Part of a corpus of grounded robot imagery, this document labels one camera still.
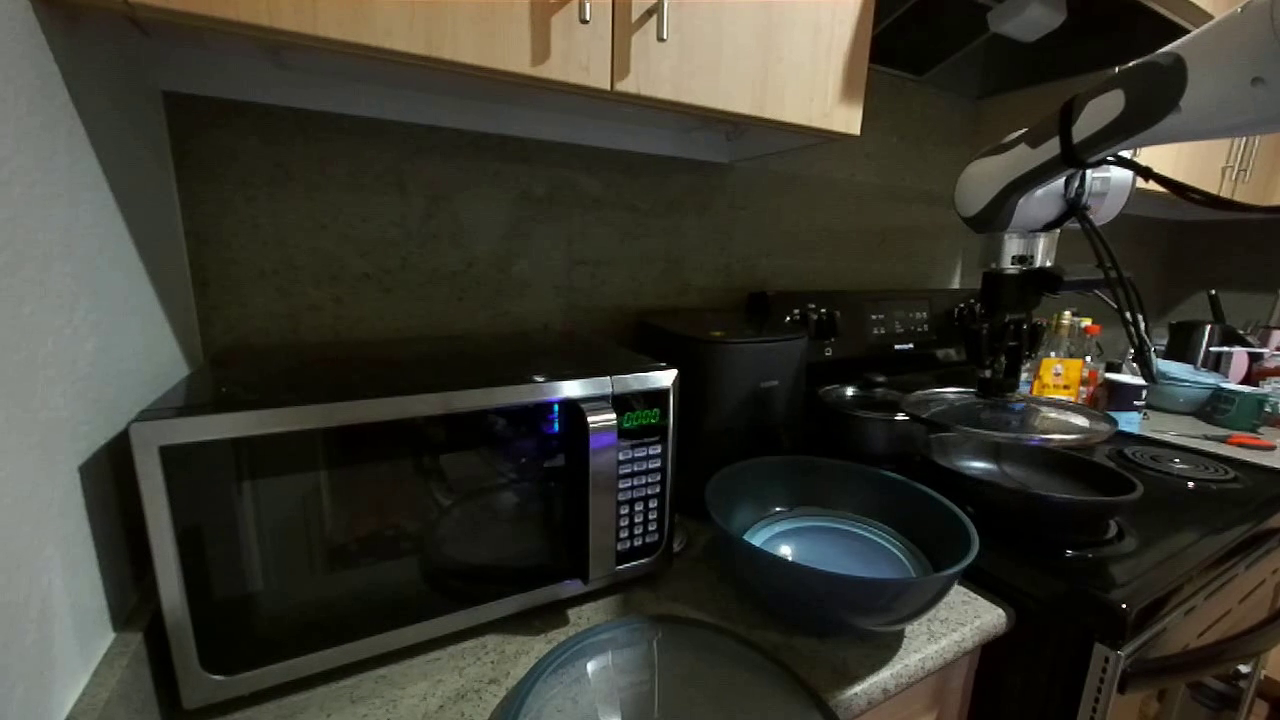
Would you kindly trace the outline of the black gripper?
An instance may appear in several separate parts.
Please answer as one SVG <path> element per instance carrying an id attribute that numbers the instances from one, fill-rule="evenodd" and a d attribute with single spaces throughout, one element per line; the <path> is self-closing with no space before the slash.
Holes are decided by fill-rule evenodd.
<path id="1" fill-rule="evenodd" d="M 1006 272 L 979 279 L 979 387 L 1006 395 L 1021 385 L 1021 367 L 1038 358 L 1044 330 L 1038 309 L 1058 297 L 1063 277 L 1051 268 Z"/>

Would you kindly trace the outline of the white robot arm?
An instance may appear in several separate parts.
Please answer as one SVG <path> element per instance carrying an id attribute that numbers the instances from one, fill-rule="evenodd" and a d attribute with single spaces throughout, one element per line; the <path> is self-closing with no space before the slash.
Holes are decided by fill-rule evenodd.
<path id="1" fill-rule="evenodd" d="M 1088 189 L 1130 148 L 1264 135 L 1278 124 L 1280 6 L 1242 0 L 969 159 L 955 176 L 955 216 L 1002 245 L 972 323 L 979 391 L 1006 395 L 1021 385 L 1039 345 L 1032 309 L 1063 290 L 1051 263 L 1029 257 L 1029 245 L 1051 239 L 1067 220 L 1102 224 L 1105 211 L 1088 205 Z"/>

